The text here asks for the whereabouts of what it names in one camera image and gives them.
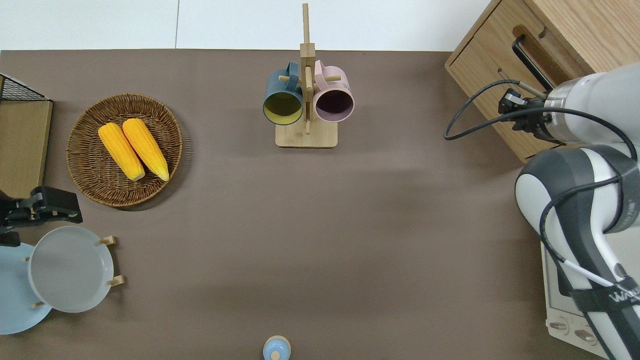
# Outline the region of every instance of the yellow corn cob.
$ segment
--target yellow corn cob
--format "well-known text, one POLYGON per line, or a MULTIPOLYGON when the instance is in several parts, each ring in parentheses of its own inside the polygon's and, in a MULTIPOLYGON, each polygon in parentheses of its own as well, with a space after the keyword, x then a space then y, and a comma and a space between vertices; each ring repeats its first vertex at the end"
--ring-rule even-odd
POLYGON ((149 170, 162 180, 169 181, 166 160, 145 123, 140 119, 129 119, 122 124, 122 129, 127 140, 149 170))
POLYGON ((145 175, 140 160, 138 160, 127 138, 124 137, 120 126, 114 122, 100 126, 98 136, 100 136, 100 140, 102 140, 104 147, 107 148, 116 164, 130 180, 140 180, 145 175))

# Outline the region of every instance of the mug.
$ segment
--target mug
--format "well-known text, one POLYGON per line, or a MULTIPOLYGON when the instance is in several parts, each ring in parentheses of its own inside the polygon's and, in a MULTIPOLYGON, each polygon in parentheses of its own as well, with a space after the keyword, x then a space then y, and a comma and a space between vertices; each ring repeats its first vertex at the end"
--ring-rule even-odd
POLYGON ((274 71, 267 80, 262 112, 276 125, 290 125, 302 117, 302 89, 298 84, 299 69, 298 63, 290 61, 286 69, 274 71), (280 76, 287 76, 289 80, 281 81, 280 76))
POLYGON ((348 118, 353 113, 353 96, 344 71, 336 66, 324 66, 317 60, 314 77, 317 85, 314 108, 318 117, 330 122, 348 118), (340 80, 325 79, 332 76, 340 76, 340 80))

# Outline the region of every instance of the mug rack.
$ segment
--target mug rack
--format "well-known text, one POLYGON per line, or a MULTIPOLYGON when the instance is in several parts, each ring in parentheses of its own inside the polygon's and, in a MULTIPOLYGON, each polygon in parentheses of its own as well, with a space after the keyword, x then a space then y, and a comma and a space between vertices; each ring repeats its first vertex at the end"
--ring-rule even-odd
MULTIPOLYGON (((309 7, 302 4, 305 42, 300 44, 300 80, 302 87, 302 118, 291 125, 276 125, 276 145, 279 147, 332 148, 338 145, 338 123, 319 119, 314 110, 314 74, 316 45, 309 40, 309 7)), ((285 76, 281 81, 288 81, 285 76)))

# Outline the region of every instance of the wire mesh basket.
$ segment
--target wire mesh basket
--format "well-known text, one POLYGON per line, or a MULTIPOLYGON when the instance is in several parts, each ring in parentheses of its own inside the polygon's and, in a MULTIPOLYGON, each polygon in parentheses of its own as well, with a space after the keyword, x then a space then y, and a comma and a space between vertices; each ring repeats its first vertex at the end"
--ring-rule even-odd
POLYGON ((13 79, 0 74, 0 101, 51 101, 39 92, 13 79))
POLYGON ((89 199, 114 208, 141 204, 159 192, 163 181, 145 167, 145 176, 131 181, 120 170, 98 136, 100 126, 119 126, 130 118, 141 119, 166 159, 169 181, 182 157, 182 132, 173 113, 161 102, 144 95, 108 97, 88 108, 71 130, 67 142, 67 167, 71 178, 89 199))

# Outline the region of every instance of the woven tray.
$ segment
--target woven tray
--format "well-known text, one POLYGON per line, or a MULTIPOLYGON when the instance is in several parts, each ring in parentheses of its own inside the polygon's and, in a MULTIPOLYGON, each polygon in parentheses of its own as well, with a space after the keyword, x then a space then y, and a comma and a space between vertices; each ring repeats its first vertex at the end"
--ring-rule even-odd
POLYGON ((171 111, 161 102, 144 95, 121 94, 108 97, 88 108, 71 130, 67 142, 67 167, 71 178, 89 199, 114 208, 141 204, 168 184, 146 167, 145 176, 129 180, 98 137, 98 128, 107 122, 119 126, 137 117, 156 139, 173 178, 182 157, 182 132, 171 111))

